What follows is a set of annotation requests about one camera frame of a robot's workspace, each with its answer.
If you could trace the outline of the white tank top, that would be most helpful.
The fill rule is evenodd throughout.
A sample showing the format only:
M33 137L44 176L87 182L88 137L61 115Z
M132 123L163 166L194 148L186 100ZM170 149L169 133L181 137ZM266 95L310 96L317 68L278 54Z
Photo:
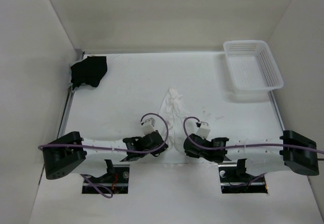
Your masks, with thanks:
M175 87L169 88L162 101L158 115L167 123L169 130L167 143L169 147L171 149L175 148L177 152L186 156L183 148L185 141L183 121L189 116L189 112L186 109L183 96Z

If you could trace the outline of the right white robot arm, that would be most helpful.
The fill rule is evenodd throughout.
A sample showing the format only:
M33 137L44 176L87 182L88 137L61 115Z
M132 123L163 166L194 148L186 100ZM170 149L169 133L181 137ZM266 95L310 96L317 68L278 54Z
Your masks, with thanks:
M209 162L237 163L235 176L247 181L263 173L291 170L299 175L319 175L317 145L313 140L292 130L278 138L265 140L203 139L192 133L183 144L188 157Z

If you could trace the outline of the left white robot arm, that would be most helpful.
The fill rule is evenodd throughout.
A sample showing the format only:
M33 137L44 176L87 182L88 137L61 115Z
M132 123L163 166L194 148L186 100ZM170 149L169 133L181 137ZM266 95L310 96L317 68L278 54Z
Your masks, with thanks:
M95 141L82 138L78 131L70 132L51 143L40 145L46 178L57 180L70 173L97 177L108 183L113 179L113 165L135 162L145 156L159 155L168 148L169 132L163 139L158 130L143 137L116 141Z

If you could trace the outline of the black folded tank top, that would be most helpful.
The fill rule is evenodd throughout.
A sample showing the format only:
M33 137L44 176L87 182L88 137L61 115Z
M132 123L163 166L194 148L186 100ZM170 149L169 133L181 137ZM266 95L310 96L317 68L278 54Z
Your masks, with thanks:
M90 56L70 66L72 90L82 84L98 87L108 71L105 56Z

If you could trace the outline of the white plastic basket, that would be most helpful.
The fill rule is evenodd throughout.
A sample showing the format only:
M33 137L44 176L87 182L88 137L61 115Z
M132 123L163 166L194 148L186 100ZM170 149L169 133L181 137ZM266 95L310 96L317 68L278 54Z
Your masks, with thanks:
M268 44L262 40L232 40L223 44L235 93L268 93L284 86Z

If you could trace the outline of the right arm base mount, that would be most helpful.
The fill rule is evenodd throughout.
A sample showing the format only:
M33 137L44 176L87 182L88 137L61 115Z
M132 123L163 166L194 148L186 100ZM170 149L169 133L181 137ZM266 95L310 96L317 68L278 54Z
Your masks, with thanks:
M253 176L246 173L246 160L235 164L219 164L219 177L222 194L267 194L264 174Z

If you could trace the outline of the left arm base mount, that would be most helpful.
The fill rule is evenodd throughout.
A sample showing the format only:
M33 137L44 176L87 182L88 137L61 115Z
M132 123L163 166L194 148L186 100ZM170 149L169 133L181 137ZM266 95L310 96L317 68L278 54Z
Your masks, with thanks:
M111 160L105 162L106 170L101 176L81 175L84 179L83 194L100 194L105 198L112 198L114 195L128 193L130 166L112 164Z

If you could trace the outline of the right metal table rail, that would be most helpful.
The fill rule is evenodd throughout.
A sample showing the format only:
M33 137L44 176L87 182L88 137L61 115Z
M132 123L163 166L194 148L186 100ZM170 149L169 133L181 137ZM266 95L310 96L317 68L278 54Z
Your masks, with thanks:
M280 111L279 111L278 104L276 102L276 98L275 98L274 92L273 91L270 91L268 93L268 96L269 96L270 102L272 104L273 110L275 112L276 120L277 120L277 122L278 122L281 130L284 131L286 128L284 126L284 122L282 120L282 117L281 117L281 114L280 114Z

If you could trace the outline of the metal table rail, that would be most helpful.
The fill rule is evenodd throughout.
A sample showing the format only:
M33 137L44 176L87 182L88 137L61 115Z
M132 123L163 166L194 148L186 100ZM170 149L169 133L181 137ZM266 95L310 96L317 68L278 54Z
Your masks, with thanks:
M284 131L286 128L284 126L284 122L282 120L282 117L281 117L281 114L280 114L280 111L279 111L278 104L276 102L276 98L275 98L274 92L273 91L270 91L268 93L268 96L269 96L270 102L272 104L273 110L275 112L276 120L277 120L277 122L278 122L281 130Z
M61 104L61 108L57 117L57 122L55 124L55 131L54 131L54 135L53 135L53 139L56 139L57 137L60 136L62 130L62 127L65 125L65 121L66 121L66 112L68 111L69 108L69 104L72 98L72 92L71 92L71 88L72 88L72 83L71 83L71 69L70 67L75 64L76 62L79 62L83 59L84 57L84 51L82 49L75 49L74 50L76 53L75 58L68 62L67 64L67 80L66 82L63 83L63 102Z

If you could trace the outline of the left metal table rail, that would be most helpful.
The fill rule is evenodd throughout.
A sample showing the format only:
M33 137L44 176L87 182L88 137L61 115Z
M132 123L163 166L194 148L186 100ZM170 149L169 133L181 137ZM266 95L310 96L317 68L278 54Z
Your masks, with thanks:
M53 139L56 139L57 137L60 136L62 130L62 127L65 125L65 121L66 121L66 112L68 111L69 108L69 104L72 98L72 92L71 92L71 88L72 88L72 83L71 83L71 69L70 67L75 64L76 62L79 62L83 59L84 57L84 51L82 49L75 49L74 50L76 53L75 58L68 62L67 64L67 80L66 82L63 83L63 102L61 104L61 108L57 117L57 122L55 124L55 131L54 131L54 135L53 135Z

